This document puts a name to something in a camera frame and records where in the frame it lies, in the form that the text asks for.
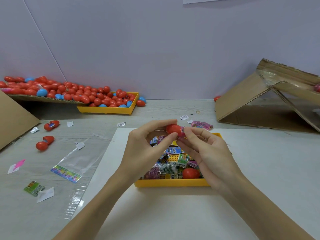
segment blue plastic egg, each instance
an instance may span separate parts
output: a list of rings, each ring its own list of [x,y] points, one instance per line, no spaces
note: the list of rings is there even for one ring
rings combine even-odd
[[[132,101],[127,102],[127,108],[129,108],[132,105]]]
[[[41,97],[45,97],[47,96],[48,94],[48,91],[46,89],[39,89],[38,92],[37,92],[37,96],[41,96]]]
[[[62,95],[61,94],[56,94],[56,95],[54,95],[55,97],[56,97],[56,99],[62,99]]]
[[[27,83],[28,81],[34,81],[35,78],[34,77],[27,77],[24,82]]]
[[[144,97],[139,97],[139,100],[142,100],[143,102],[147,103],[147,101]]]

